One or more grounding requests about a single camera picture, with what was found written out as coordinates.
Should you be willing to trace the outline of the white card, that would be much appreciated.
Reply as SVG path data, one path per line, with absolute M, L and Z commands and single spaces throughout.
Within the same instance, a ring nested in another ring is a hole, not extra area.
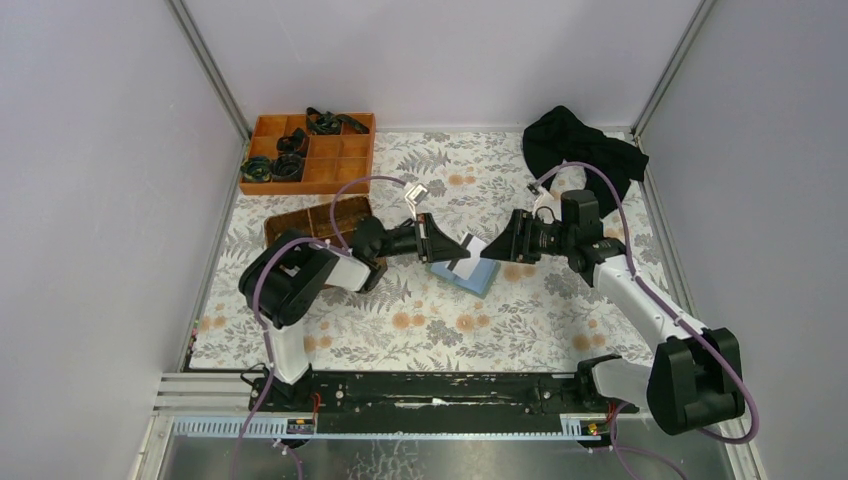
M 481 260 L 480 253 L 488 246 L 487 242 L 480 237 L 467 232 L 462 241 L 461 246 L 467 251 L 468 256 L 456 261 L 450 265 L 451 272 L 459 278 L 468 280 L 479 265 Z

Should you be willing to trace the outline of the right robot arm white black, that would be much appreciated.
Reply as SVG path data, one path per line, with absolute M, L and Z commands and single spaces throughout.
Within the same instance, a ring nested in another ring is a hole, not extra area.
M 736 337 L 726 328 L 707 328 L 639 273 L 626 245 L 605 236 L 592 192 L 562 194 L 560 211 L 560 219 L 545 222 L 530 211 L 514 210 L 480 255 L 523 264 L 544 255 L 566 258 L 569 268 L 610 300 L 650 346 L 651 366 L 619 355 L 579 362 L 580 394 L 588 401 L 618 400 L 646 409 L 669 435 L 743 416 Z

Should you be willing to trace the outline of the woven brown basket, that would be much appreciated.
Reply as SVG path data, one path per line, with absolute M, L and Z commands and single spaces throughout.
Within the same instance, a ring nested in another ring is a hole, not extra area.
M 352 255 L 351 247 L 357 223 L 367 216 L 374 216 L 369 200 L 355 196 L 270 217 L 264 224 L 266 249 L 243 273 L 240 289 L 251 292 L 268 269 L 263 293 L 293 297 L 331 287 L 373 290 L 386 263 L 363 262 Z

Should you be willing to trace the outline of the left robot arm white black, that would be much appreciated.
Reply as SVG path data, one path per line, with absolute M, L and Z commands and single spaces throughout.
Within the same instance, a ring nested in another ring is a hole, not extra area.
M 385 274 L 382 260 L 388 257 L 414 254 L 422 263 L 471 257 L 429 213 L 393 229 L 366 216 L 355 226 L 351 243 L 350 249 L 336 247 L 289 229 L 242 274 L 238 290 L 263 329 L 270 375 L 277 381 L 294 385 L 310 369 L 301 319 L 324 288 L 368 293 Z

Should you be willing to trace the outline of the green card holder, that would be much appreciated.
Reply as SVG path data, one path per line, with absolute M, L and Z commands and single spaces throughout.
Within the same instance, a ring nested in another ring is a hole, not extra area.
M 447 285 L 456 287 L 478 298 L 485 298 L 500 269 L 497 261 L 490 259 L 479 259 L 468 278 L 463 278 L 448 269 L 448 262 L 431 264 L 427 271 Z

